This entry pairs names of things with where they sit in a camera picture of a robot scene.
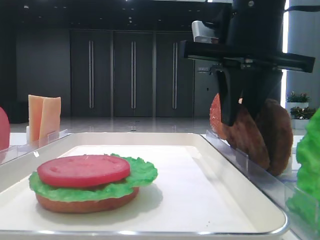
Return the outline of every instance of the wall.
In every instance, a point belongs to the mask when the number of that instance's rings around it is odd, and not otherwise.
[[[291,6],[319,5],[319,0],[290,0]],[[316,57],[313,73],[288,72],[287,93],[307,93],[310,106],[320,107],[320,12],[289,13],[288,52]]]
[[[61,97],[70,116],[70,33],[68,29],[19,29],[16,38],[17,98]]]
[[[10,25],[0,25],[0,105],[16,98],[16,31]]]
[[[210,69],[211,63],[208,61],[195,61],[194,74],[194,116],[209,117],[210,107],[215,95],[218,92],[218,81],[216,76],[202,72],[201,68]]]

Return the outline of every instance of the green lettuce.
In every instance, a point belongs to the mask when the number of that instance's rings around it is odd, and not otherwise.
[[[125,179],[110,183],[101,189],[56,188],[43,183],[35,171],[29,177],[29,187],[36,194],[52,201],[84,202],[99,201],[110,198],[121,198],[133,193],[133,188],[150,185],[158,176],[158,170],[151,162],[145,162],[142,158],[121,157],[130,164],[130,175]]]

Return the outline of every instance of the tray rim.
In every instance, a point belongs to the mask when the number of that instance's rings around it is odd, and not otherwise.
[[[232,161],[230,161],[220,150],[218,150],[205,136],[199,133],[192,133],[192,132],[77,132],[77,133],[69,133],[61,138],[55,139],[52,142],[46,144],[37,149],[33,149],[31,152],[27,152],[17,158],[12,159],[11,161],[5,162],[4,164],[0,165],[4,166],[10,162],[18,161],[22,157],[26,157],[26,155],[36,152],[42,148],[48,147],[50,145],[56,144],[58,141],[64,140],[66,138],[74,137],[75,135],[85,135],[85,134],[132,134],[132,135],[191,135],[191,136],[199,136],[201,137],[207,144],[209,144],[212,148],[214,148],[220,155],[223,156],[225,160],[227,160],[237,171],[241,173],[254,187],[259,190],[265,197],[268,198],[283,214],[285,218],[285,222],[283,226],[279,227],[276,230],[268,231],[268,232],[210,232],[210,231],[51,231],[51,230],[1,230],[0,229],[0,236],[69,236],[69,237],[123,237],[123,236],[136,236],[136,237],[226,237],[226,236],[233,236],[233,237],[276,237],[282,236],[287,231],[290,230],[290,220],[287,213],[279,206],[277,202],[275,202],[270,196],[268,196],[259,186],[257,186],[253,181],[249,179]]]

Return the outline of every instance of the door handle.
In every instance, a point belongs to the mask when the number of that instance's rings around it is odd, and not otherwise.
[[[131,42],[131,108],[134,109],[134,42]]]
[[[91,108],[95,108],[95,42],[91,41]]]
[[[136,109],[137,103],[137,58],[136,58],[136,41],[133,42],[133,55],[134,55],[134,76],[133,76],[133,85],[134,85],[134,99],[133,99],[133,109]]]
[[[172,109],[175,109],[175,78],[176,78],[176,43],[173,43],[172,54]]]
[[[178,101],[178,43],[175,43],[175,85],[174,85],[174,109],[177,109]]]
[[[92,109],[92,65],[91,65],[91,58],[92,58],[92,45],[91,40],[89,40],[89,108]]]

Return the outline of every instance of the bottom bun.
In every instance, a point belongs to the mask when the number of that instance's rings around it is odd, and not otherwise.
[[[133,193],[120,197],[108,198],[100,201],[52,201],[39,194],[36,194],[36,199],[39,204],[55,213],[68,213],[68,214],[87,214],[102,211],[109,211],[120,208],[131,202],[138,194],[139,188],[135,187]]]

